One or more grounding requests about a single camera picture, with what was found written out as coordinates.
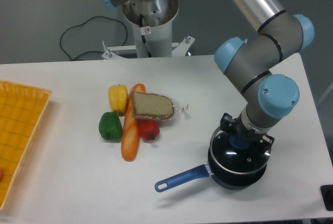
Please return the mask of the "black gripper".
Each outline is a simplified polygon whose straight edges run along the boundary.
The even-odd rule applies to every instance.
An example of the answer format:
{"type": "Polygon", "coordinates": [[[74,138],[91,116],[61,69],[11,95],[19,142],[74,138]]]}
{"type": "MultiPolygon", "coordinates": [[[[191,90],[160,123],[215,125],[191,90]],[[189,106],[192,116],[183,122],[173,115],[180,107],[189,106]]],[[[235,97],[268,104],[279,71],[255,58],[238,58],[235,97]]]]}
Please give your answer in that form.
{"type": "Polygon", "coordinates": [[[228,113],[224,113],[220,120],[220,130],[229,134],[237,135],[247,141],[258,141],[258,146],[261,149],[270,149],[275,141],[275,138],[264,134],[255,133],[254,130],[248,130],[242,123],[241,117],[232,118],[228,113]]]}

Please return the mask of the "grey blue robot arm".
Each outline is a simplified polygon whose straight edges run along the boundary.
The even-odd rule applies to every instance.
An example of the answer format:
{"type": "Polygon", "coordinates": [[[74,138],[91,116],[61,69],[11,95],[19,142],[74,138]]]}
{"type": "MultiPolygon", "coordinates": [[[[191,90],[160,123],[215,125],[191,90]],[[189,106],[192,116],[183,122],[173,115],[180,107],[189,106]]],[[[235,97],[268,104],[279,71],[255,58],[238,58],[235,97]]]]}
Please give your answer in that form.
{"type": "MultiPolygon", "coordinates": [[[[219,69],[247,101],[238,118],[224,115],[220,129],[247,143],[270,148],[274,139],[268,131],[287,116],[299,100],[296,83],[270,69],[314,39],[309,18],[289,15],[278,0],[233,0],[257,31],[258,37],[246,43],[234,37],[215,52],[219,69]]],[[[108,8],[121,6],[133,25],[139,58],[169,57],[172,48],[171,22],[178,12],[177,0],[103,0],[108,8]]]]}

